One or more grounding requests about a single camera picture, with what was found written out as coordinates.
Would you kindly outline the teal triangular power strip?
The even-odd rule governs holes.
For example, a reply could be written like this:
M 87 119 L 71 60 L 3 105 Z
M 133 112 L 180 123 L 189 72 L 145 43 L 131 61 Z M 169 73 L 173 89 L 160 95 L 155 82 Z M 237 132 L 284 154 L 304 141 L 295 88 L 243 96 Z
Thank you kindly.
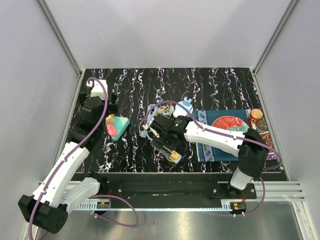
M 118 141 L 122 137 L 127 127 L 129 126 L 130 119 L 123 116 L 115 116 L 114 118 L 115 118 L 115 122 L 112 125 L 115 127 L 117 136 L 111 136 L 111 138 L 114 141 Z

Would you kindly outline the yellow small charger plug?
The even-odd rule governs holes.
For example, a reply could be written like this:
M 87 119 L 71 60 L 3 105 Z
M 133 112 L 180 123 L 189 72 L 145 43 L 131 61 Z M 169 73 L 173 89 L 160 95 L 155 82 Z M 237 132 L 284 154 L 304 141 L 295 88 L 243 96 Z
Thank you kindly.
M 176 161 L 179 161 L 179 159 L 180 159 L 180 154 L 174 150 L 171 152 L 170 156 L 167 158 L 167 160 L 170 162 L 176 162 Z

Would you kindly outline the white square plug adapter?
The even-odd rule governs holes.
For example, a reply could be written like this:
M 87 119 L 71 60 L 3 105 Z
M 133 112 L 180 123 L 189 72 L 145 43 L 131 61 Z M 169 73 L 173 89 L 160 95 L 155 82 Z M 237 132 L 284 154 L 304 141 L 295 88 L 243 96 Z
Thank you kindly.
M 176 109 L 174 112 L 173 112 L 173 117 L 174 118 L 177 118 L 179 116 L 182 116 L 182 117 L 185 117 L 187 116 L 188 113 L 186 111 L 184 111 L 183 109 Z

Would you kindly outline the pink square plug adapter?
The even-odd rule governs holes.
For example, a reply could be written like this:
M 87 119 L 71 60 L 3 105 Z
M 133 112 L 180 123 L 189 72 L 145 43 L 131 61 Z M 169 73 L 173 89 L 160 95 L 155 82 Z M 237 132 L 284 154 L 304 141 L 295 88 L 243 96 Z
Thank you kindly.
M 114 124 L 110 123 L 106 126 L 108 134 L 112 137 L 117 137 L 118 136 L 118 131 L 117 128 Z

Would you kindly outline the round light blue power socket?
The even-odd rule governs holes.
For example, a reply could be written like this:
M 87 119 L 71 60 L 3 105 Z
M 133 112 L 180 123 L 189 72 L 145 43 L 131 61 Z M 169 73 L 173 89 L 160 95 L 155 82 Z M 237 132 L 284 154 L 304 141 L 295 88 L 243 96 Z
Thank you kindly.
M 184 111 L 186 111 L 187 113 L 189 112 L 189 113 L 193 113 L 193 105 L 192 105 L 192 103 L 191 103 L 191 105 L 184 105 L 184 103 L 183 103 L 183 101 L 180 101 L 180 102 L 178 102 L 178 104 L 176 104 L 175 105 L 175 109 L 174 110 L 176 110 L 176 109 L 181 109 L 181 110 L 184 110 Z

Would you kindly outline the light blue charger plug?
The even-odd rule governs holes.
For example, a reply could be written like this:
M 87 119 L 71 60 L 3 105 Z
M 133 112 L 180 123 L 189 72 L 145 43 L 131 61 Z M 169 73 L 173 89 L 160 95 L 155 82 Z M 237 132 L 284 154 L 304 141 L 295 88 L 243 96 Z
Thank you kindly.
M 189 106 L 191 105 L 191 102 L 192 102 L 192 99 L 189 98 L 189 97 L 184 97 L 183 99 L 183 104 L 186 105 L 186 106 Z

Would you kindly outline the light blue long power strip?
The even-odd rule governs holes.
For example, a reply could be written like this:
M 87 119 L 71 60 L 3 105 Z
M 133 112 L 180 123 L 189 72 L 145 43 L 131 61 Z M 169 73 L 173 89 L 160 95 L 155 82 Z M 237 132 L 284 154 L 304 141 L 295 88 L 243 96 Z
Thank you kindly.
M 167 158 L 169 162 L 173 162 L 177 164 L 181 159 L 182 156 L 176 152 L 176 148 L 172 145 L 161 143 L 157 139 L 153 139 L 150 142 L 151 146 L 154 147 L 160 154 Z

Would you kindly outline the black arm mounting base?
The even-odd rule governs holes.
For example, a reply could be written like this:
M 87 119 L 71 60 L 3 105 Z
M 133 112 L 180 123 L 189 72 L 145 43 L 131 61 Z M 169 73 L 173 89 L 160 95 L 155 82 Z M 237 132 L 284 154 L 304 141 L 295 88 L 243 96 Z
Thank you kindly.
M 252 182 L 244 190 L 229 186 L 230 173 L 103 173 L 96 198 L 111 196 L 113 209 L 124 209 L 127 200 L 136 210 L 220 209 L 222 202 L 256 200 Z

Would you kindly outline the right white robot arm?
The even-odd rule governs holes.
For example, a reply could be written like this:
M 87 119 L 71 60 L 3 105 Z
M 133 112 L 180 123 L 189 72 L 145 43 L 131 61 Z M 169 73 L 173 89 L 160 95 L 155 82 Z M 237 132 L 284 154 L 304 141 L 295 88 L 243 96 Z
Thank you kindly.
M 154 138 L 151 145 L 169 161 L 178 163 L 182 156 L 176 149 L 184 142 L 208 145 L 238 159 L 238 166 L 227 185 L 228 195 L 239 198 L 247 184 L 262 175 L 269 150 L 253 128 L 246 132 L 209 126 L 186 116 L 175 119 L 157 115 L 145 125 Z

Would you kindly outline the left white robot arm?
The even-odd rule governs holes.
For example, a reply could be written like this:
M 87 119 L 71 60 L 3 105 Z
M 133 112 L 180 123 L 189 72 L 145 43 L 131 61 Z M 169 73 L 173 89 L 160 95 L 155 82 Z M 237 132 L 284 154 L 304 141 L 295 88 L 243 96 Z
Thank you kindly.
M 99 93 L 84 101 L 80 121 L 72 129 L 71 138 L 41 185 L 31 194 L 22 195 L 18 207 L 29 223 L 56 234 L 65 225 L 69 214 L 86 199 L 103 198 L 108 193 L 107 177 L 89 172 L 80 184 L 66 191 L 70 180 L 90 150 L 101 137 L 101 123 L 106 118 L 108 96 Z

